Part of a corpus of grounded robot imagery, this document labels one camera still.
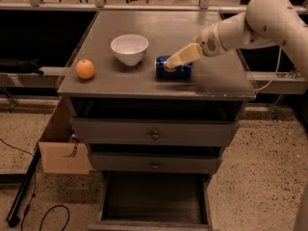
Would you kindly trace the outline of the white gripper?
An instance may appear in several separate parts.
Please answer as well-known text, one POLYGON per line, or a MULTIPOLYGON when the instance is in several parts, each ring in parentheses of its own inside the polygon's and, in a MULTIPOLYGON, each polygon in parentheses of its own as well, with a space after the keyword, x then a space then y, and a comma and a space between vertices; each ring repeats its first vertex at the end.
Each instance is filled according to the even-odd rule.
POLYGON ((193 43, 173 53, 165 62, 166 67, 176 67, 181 64, 199 60, 202 55, 215 57, 226 52, 218 35, 218 23, 203 29, 193 40, 193 43))

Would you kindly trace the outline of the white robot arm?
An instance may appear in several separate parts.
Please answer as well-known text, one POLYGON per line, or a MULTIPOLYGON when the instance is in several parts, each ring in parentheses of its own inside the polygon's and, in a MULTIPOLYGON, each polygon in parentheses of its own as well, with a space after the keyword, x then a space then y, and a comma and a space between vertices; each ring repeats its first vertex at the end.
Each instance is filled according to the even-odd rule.
MULTIPOLYGON (((250 0, 233 22, 205 29, 222 51, 250 47, 254 36, 271 40, 307 76, 307 25, 289 0, 250 0)), ((224 151, 210 184, 218 231, 308 231, 307 130, 291 110, 282 122, 251 109, 224 151)))

